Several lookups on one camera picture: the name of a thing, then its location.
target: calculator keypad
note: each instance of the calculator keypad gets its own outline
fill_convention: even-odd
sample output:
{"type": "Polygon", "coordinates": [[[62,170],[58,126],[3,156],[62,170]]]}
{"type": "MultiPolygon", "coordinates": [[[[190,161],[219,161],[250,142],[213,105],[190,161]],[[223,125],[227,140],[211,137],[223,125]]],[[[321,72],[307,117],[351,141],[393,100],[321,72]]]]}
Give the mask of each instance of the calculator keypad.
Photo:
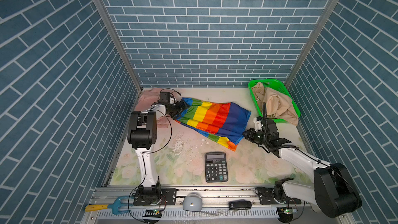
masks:
{"type": "Polygon", "coordinates": [[[206,164],[206,182],[226,182],[228,181],[226,160],[217,160],[217,163],[206,164]]]}

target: yellow handle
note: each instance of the yellow handle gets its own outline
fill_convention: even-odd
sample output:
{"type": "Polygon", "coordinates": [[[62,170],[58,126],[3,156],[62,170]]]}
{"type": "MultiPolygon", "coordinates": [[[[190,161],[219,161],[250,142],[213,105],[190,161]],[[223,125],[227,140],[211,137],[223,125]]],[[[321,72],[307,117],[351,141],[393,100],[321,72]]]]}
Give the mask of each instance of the yellow handle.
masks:
{"type": "Polygon", "coordinates": [[[84,211],[96,211],[96,210],[101,210],[101,209],[106,209],[108,208],[108,204],[94,204],[94,205],[87,205],[84,211]]]}

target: table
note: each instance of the table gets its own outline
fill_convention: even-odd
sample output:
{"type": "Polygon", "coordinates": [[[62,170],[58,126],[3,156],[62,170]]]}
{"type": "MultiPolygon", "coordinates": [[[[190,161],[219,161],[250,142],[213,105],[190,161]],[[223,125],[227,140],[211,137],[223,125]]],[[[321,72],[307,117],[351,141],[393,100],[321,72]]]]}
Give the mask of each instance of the table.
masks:
{"type": "MultiPolygon", "coordinates": [[[[177,88],[183,97],[192,97],[209,102],[234,102],[250,110],[248,126],[254,127],[253,118],[258,116],[250,97],[249,89],[244,88],[177,88]]],[[[217,185],[262,185],[274,183],[278,179],[293,177],[297,181],[310,182],[309,177],[275,155],[267,154],[246,139],[242,139],[235,152],[205,138],[198,132],[173,120],[172,138],[167,147],[155,153],[155,163],[162,185],[178,186],[217,186],[217,185]],[[205,180],[204,154],[225,152],[229,180],[221,183],[207,183],[205,180]]],[[[290,123],[277,124],[279,136],[292,141],[305,151],[297,128],[290,123]]],[[[164,146],[170,137],[170,127],[158,127],[158,139],[154,150],[164,146]]],[[[113,173],[110,185],[138,185],[141,174],[137,155],[131,145],[124,141],[123,148],[113,173]]]]}

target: yellow stripe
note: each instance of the yellow stripe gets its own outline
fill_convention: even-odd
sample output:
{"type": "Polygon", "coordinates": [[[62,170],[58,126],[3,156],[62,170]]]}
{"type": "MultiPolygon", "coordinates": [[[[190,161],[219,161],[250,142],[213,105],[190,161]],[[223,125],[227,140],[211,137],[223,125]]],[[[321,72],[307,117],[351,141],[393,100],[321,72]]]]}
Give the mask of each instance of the yellow stripe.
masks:
{"type": "Polygon", "coordinates": [[[202,102],[202,105],[198,106],[198,108],[196,109],[193,119],[198,122],[202,122],[206,116],[207,110],[211,107],[211,105],[212,105],[212,103],[210,103],[210,102],[207,102],[207,101],[202,102]]]}
{"type": "Polygon", "coordinates": [[[195,121],[195,120],[193,120],[193,119],[189,119],[188,122],[187,122],[187,125],[196,128],[196,126],[198,125],[198,123],[199,123],[198,121],[195,121]]]}
{"type": "Polygon", "coordinates": [[[229,147],[228,141],[229,141],[228,138],[226,138],[226,137],[220,137],[219,140],[217,141],[217,143],[219,143],[219,144],[222,145],[222,146],[229,147]]]}

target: blue fork head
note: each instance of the blue fork head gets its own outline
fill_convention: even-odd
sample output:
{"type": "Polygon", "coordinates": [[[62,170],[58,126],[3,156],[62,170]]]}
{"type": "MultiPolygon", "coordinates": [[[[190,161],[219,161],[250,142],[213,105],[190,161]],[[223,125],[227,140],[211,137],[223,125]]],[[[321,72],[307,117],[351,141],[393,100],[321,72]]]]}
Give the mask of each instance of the blue fork head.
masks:
{"type": "MultiPolygon", "coordinates": [[[[108,205],[108,208],[111,208],[111,209],[112,209],[112,213],[113,213],[113,214],[124,214],[124,213],[128,213],[128,212],[129,212],[128,210],[123,210],[123,211],[119,210],[119,208],[121,208],[121,207],[126,207],[126,206],[127,206],[127,203],[122,203],[122,200],[125,200],[125,199],[128,199],[128,198],[129,198],[128,196],[118,197],[118,198],[113,202],[113,204],[108,205]]],[[[132,204],[132,202],[134,201],[134,197],[130,197],[130,200],[129,200],[129,201],[130,201],[131,203],[129,203],[128,205],[129,205],[130,207],[134,206],[134,205],[132,204]]]]}

